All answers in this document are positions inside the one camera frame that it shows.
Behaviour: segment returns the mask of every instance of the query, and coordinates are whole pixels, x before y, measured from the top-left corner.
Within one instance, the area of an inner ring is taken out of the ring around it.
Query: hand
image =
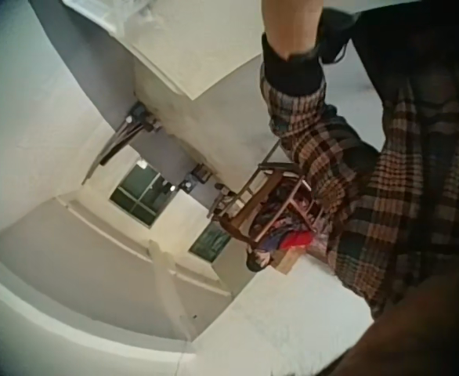
[[[262,0],[261,6],[268,43],[282,59],[315,47],[323,0]]]

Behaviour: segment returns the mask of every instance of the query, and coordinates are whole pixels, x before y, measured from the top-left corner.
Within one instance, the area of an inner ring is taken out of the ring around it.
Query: light fixture
[[[142,169],[148,167],[148,162],[144,161],[143,159],[139,159],[139,160],[136,162],[136,164],[137,164],[140,168],[142,168]]]

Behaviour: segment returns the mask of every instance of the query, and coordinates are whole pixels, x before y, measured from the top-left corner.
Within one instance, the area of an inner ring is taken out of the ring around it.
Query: shirt sleeve
[[[261,91],[271,117],[270,128],[335,221],[340,210],[356,199],[378,152],[360,139],[335,107],[325,103],[326,84],[318,60],[282,60],[266,36],[262,46]]]

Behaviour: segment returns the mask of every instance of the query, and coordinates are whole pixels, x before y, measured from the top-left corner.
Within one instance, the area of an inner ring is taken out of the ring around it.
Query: red clothing
[[[280,249],[304,247],[311,244],[313,239],[315,239],[315,234],[311,231],[292,231],[288,233],[281,241]]]

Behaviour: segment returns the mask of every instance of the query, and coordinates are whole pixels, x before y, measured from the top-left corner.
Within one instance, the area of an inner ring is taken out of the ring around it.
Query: window
[[[205,261],[213,262],[230,241],[230,235],[216,222],[211,222],[195,240],[190,252]]]
[[[147,164],[134,166],[110,200],[151,226],[167,206],[175,187]]]

